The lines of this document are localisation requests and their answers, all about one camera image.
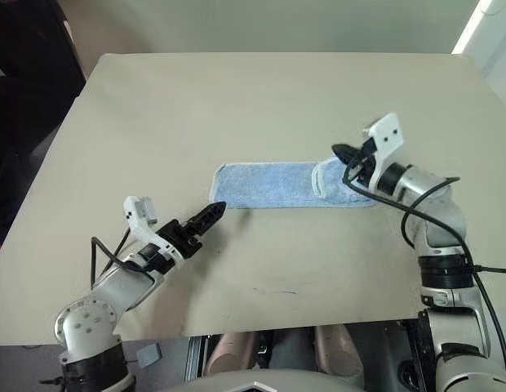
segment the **fluorescent light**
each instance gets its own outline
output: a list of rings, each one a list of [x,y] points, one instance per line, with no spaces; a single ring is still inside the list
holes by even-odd
[[[473,14],[465,25],[465,29],[462,32],[462,35],[459,36],[458,42],[456,43],[455,48],[452,50],[453,55],[459,55],[464,52],[465,47],[467,47],[468,42],[471,40],[471,37],[476,31],[476,28],[483,19],[484,10],[486,10],[491,3],[492,0],[486,0],[484,2],[480,1],[476,5]]]

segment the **blue microfiber towel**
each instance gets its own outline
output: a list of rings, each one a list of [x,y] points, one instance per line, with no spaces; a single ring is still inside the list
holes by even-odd
[[[369,207],[342,183],[345,165],[331,157],[309,163],[231,163],[219,167],[210,202],[227,208]]]

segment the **towel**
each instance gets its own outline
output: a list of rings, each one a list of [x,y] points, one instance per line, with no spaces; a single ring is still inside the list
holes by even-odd
[[[219,167],[210,202],[227,208],[369,207],[342,183],[345,165],[331,157],[308,163],[230,163]]]

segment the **robotic arm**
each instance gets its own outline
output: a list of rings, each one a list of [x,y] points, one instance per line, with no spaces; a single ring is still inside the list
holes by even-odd
[[[157,233],[151,199],[130,196],[124,210],[130,230],[145,243],[137,253],[120,261],[104,245],[95,245],[109,254],[114,266],[100,276],[90,294],[66,306],[55,321],[55,337],[66,347],[59,360],[62,385],[69,391],[134,390],[134,377],[127,370],[121,338],[113,334],[124,312],[135,308],[163,281],[173,267],[181,268],[202,244],[204,234],[224,214],[226,204],[213,203],[182,226],[172,220]]]
[[[419,313],[419,334],[427,342],[425,366],[436,366],[427,371],[436,373],[436,390],[506,390],[506,372],[489,360],[489,334],[480,291],[473,284],[472,260],[465,249],[464,216],[451,198],[448,184],[452,181],[397,163],[403,143],[396,114],[388,114],[364,130],[360,149],[332,148],[348,165],[344,176],[348,186],[395,207],[399,203],[404,211],[414,207],[418,215],[434,218],[413,215],[404,234],[412,238],[409,242],[421,269],[420,295],[428,308]],[[354,187],[355,178],[370,192]],[[381,200],[376,192],[391,201]]]

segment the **beige table surface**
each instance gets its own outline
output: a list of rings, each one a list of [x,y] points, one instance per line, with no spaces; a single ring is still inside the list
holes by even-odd
[[[205,207],[222,163],[306,162],[396,111],[407,162],[458,175],[477,263],[506,267],[506,109],[471,60],[449,55],[106,55],[76,99],[0,254],[0,344],[54,341],[88,292],[89,238],[112,249],[122,202],[159,224]],[[227,210],[204,248],[125,314],[124,339],[414,317],[419,267],[400,214]],[[506,275],[484,275],[506,308]]]

